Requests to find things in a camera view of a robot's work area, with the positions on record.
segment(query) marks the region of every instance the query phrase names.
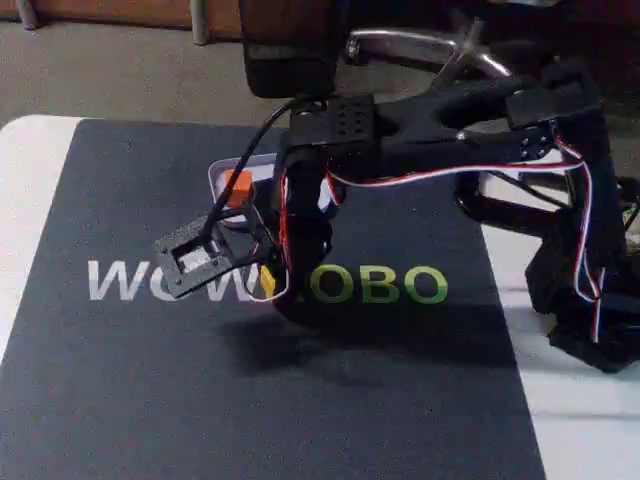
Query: white table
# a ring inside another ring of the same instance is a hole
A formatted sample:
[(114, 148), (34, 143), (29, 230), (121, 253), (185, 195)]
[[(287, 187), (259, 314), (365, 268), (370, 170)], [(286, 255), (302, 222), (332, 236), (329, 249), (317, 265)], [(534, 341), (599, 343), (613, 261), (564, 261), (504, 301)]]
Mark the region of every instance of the white table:
[[(29, 116), (0, 131), (0, 358), (80, 120)], [(497, 180), (486, 193), (530, 201)], [(607, 376), (552, 348), (545, 334), (553, 320), (531, 309), (524, 277), (539, 240), (486, 226), (483, 233), (548, 478), (635, 480), (640, 366)]]

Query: yellow object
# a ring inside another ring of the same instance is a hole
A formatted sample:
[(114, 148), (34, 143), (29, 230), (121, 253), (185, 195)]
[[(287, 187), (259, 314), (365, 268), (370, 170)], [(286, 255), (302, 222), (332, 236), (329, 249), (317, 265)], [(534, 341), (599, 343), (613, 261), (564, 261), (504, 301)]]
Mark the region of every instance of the yellow object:
[(273, 278), (269, 269), (264, 265), (260, 268), (260, 285), (262, 285), (262, 290), (264, 290), (265, 296), (273, 297), (275, 295), (276, 279)]

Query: floor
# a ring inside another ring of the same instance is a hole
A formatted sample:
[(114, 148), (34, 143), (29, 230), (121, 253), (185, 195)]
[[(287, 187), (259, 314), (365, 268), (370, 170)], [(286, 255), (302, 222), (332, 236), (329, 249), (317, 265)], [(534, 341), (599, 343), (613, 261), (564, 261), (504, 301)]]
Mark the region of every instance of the floor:
[[(430, 77), (392, 65), (342, 66), (337, 85), (385, 100), (419, 92)], [(54, 23), (27, 32), (0, 23), (0, 125), (34, 113), (254, 125), (278, 103), (249, 91), (239, 44), (197, 47), (190, 32), (176, 30)], [(608, 121), (618, 172), (640, 176), (640, 119)]]

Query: black metal bracket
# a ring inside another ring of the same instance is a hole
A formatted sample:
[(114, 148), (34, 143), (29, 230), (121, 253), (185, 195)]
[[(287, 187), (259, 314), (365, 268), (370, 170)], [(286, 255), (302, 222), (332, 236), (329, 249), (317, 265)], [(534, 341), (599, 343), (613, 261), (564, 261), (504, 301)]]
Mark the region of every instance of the black metal bracket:
[(264, 229), (258, 228), (258, 214), (252, 206), (223, 210), (221, 219), (238, 215), (247, 218), (249, 233), (256, 245), (255, 251), (246, 255), (234, 255), (222, 231), (224, 227), (220, 225), (216, 225), (209, 236), (203, 237), (201, 232), (206, 216), (154, 243), (156, 257), (171, 295), (181, 298), (231, 270), (271, 258), (275, 243)]

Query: robotic arm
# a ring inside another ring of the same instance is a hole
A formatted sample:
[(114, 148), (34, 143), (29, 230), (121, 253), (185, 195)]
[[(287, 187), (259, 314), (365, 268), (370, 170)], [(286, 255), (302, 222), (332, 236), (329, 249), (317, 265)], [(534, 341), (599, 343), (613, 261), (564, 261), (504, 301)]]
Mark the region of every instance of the robotic arm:
[[(290, 128), (271, 191), (240, 209), (224, 208), (261, 136), (287, 110)], [(507, 119), (509, 131), (465, 130), (498, 118)], [(552, 149), (562, 152), (561, 161), (549, 163)], [(538, 196), (506, 174), (560, 180), (570, 202), (549, 212), (488, 198), (480, 172)], [(156, 253), (176, 297), (258, 263), (270, 295), (259, 301), (287, 301), (331, 249), (330, 219), (318, 207), (325, 179), (339, 205), (349, 186), (384, 188), (448, 174), (457, 175), (457, 198), (470, 217), (542, 238), (526, 278), (533, 307), (558, 318), (552, 344), (607, 372), (631, 363), (640, 353), (640, 281), (626, 253), (621, 196), (636, 191), (636, 182), (623, 188), (615, 177), (601, 104), (578, 65), (550, 66), (542, 81), (462, 83), (384, 105), (372, 97), (294, 99), (259, 131), (211, 213), (158, 240)], [(242, 257), (223, 225), (238, 214), (247, 218), (252, 241)], [(185, 268), (181, 258), (195, 250), (207, 260)]]

